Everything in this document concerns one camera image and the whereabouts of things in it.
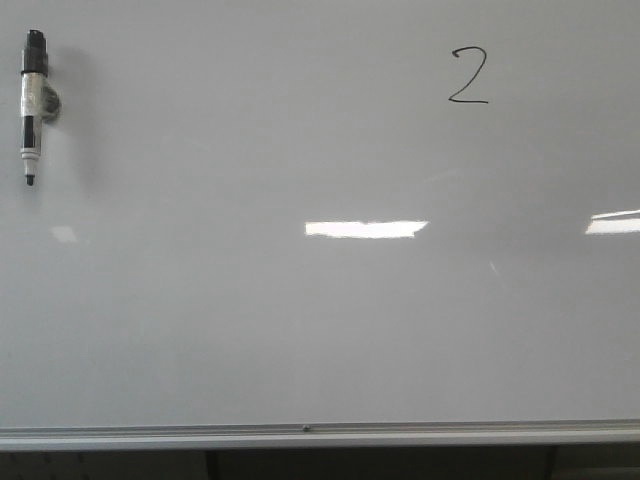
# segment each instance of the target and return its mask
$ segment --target black marker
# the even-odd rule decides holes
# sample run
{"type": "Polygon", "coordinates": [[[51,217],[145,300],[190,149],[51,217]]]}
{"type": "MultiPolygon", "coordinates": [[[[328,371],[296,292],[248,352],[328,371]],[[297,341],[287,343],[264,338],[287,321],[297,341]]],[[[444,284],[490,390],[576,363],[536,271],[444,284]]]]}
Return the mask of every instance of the black marker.
{"type": "Polygon", "coordinates": [[[40,160],[42,121],[57,116],[60,100],[47,83],[49,64],[47,41],[38,30],[30,30],[22,51],[22,146],[20,153],[24,162],[27,184],[33,185],[36,168],[40,160]]]}

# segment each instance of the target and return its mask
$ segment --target handwritten number 2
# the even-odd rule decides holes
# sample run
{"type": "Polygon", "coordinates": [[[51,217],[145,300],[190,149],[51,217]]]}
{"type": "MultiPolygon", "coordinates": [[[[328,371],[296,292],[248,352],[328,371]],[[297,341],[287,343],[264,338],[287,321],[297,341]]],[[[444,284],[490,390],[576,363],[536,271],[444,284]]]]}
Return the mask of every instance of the handwritten number 2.
{"type": "Polygon", "coordinates": [[[451,53],[453,54],[454,57],[460,58],[460,52],[464,52],[465,50],[479,50],[480,52],[482,52],[482,55],[483,55],[482,63],[478,67],[478,70],[476,70],[476,73],[473,75],[473,77],[471,77],[471,80],[469,80],[464,87],[462,87],[456,93],[451,95],[449,97],[449,100],[452,101],[452,102],[456,102],[456,103],[484,103],[484,104],[488,104],[489,102],[486,102],[484,100],[458,100],[457,98],[455,98],[457,95],[460,95],[462,92],[464,92],[467,89],[467,87],[473,83],[473,81],[476,79],[476,77],[480,73],[480,70],[482,70],[482,67],[484,67],[485,62],[487,61],[487,52],[485,51],[484,48],[480,48],[480,47],[458,48],[457,50],[454,50],[451,53]]]}

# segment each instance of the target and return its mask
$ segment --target whiteboard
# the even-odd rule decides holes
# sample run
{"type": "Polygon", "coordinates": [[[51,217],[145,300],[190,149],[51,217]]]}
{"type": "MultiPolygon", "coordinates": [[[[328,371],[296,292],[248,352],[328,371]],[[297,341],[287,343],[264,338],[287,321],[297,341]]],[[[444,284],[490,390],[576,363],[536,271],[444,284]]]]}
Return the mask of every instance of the whiteboard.
{"type": "Polygon", "coordinates": [[[0,427],[637,427],[638,18],[5,2],[0,427]],[[31,188],[29,28],[63,102],[31,188]]]}

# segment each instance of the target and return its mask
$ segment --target white surface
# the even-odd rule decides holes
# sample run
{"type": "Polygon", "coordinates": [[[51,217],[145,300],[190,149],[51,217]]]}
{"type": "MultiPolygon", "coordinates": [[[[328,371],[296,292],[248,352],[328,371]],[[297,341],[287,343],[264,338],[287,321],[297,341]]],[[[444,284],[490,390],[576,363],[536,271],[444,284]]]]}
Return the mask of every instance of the white surface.
{"type": "Polygon", "coordinates": [[[11,1],[0,425],[640,418],[636,1],[11,1]],[[20,49],[63,110],[36,187],[20,49]],[[480,58],[488,60],[449,102],[480,58]],[[428,221],[407,239],[307,222],[428,221]]]}

